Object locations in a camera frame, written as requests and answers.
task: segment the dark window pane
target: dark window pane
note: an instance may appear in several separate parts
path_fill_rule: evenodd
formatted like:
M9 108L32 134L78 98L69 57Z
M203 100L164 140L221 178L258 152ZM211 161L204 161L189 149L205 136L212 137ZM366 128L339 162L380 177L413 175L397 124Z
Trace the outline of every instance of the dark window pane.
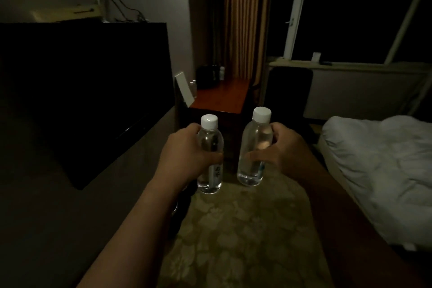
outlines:
M292 59L383 63L411 0L305 0Z
M271 0L270 21L267 36L267 56L284 55L286 34L293 0Z
M432 0L422 0L393 61L432 63Z

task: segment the white bedsheet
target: white bedsheet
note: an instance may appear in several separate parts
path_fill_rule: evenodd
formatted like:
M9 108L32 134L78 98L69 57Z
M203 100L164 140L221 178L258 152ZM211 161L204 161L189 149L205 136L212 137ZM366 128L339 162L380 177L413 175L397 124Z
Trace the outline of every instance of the white bedsheet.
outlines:
M381 236L432 247L432 124L410 116L334 116L322 135Z

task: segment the television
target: television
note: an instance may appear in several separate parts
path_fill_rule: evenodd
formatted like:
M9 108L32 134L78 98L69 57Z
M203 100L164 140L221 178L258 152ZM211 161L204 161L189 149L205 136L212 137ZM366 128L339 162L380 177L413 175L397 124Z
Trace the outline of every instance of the television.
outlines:
M165 23L0 26L1 66L77 189L175 104Z

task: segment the patterned carpet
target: patterned carpet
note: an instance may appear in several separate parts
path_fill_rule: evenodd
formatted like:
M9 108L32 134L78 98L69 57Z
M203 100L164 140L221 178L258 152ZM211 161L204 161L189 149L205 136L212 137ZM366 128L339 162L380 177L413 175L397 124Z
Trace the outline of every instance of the patterned carpet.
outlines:
M257 187L196 193L158 287L332 287L308 197L267 166Z

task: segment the person's left hand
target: person's left hand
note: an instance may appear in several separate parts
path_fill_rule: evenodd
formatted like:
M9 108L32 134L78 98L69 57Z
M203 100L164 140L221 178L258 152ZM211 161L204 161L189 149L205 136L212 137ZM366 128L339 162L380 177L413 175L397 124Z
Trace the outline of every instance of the person's left hand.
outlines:
M223 154L203 151L199 146L197 133L200 128L197 123L191 123L170 134L159 158L155 180L180 192L207 167L222 163Z

